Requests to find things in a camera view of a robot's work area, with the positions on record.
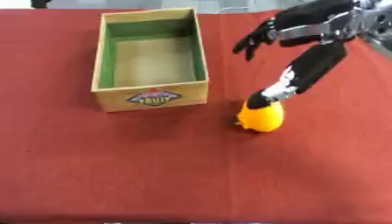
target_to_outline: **fruit box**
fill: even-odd
[[[91,91],[108,112],[207,103],[195,11],[102,14]]]

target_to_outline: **gray floor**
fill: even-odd
[[[49,8],[161,9],[193,7],[198,13],[266,11],[284,9],[311,0],[52,0]]]

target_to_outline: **red table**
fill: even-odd
[[[360,40],[271,134],[232,127],[307,46],[234,42],[270,13],[199,16],[207,105],[106,114],[101,10],[0,11],[0,220],[392,222],[391,63]]]

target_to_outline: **robotic hand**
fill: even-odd
[[[292,61],[274,85],[252,94],[237,115],[244,129],[269,132],[283,122],[280,101],[300,95],[347,55],[344,43],[363,32],[381,34],[392,26],[392,0],[318,0],[278,12],[233,49],[252,60],[261,43],[297,46],[318,42]]]

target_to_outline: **box rim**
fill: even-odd
[[[192,17],[197,27],[197,35],[198,35],[198,42],[200,45],[201,50],[201,60],[203,63],[203,70],[205,73],[204,80],[196,80],[196,81],[189,81],[189,82],[180,82],[180,83],[170,83],[170,84],[158,84],[158,85],[149,85],[149,86],[138,86],[138,87],[112,87],[112,88],[98,88],[99,81],[101,79],[101,72],[102,72],[102,54],[103,54],[103,45],[105,40],[105,31],[107,29],[107,21],[105,16],[106,15],[122,15],[122,14],[130,14],[130,13],[149,13],[152,11],[186,11],[189,10],[192,13]],[[99,38],[98,38],[98,48],[95,55],[95,64],[94,64],[94,72],[93,72],[93,81],[90,88],[90,92],[92,93],[99,93],[99,92],[108,92],[108,91],[115,91],[115,90],[138,90],[143,88],[165,88],[165,87],[172,87],[178,85],[192,85],[192,84],[200,84],[200,83],[208,83],[209,82],[209,73],[207,69],[207,59],[206,53],[203,45],[203,39],[201,37],[200,32],[200,22],[196,13],[196,10],[192,7],[184,7],[184,8],[171,8],[171,9],[159,9],[159,10],[141,10],[141,11],[125,11],[125,12],[114,12],[114,13],[102,13],[101,14],[101,24],[100,24],[100,31],[99,31]]]
[[[209,80],[197,80],[197,81],[179,82],[179,83],[171,83],[171,84],[160,84],[160,85],[149,85],[149,86],[138,86],[138,87],[98,88],[96,90],[92,90],[92,92],[99,93],[99,92],[110,92],[110,91],[120,91],[120,90],[138,90],[138,89],[145,89],[145,88],[169,88],[169,87],[175,87],[175,86],[203,84],[203,83],[208,83],[208,82],[209,82]]]

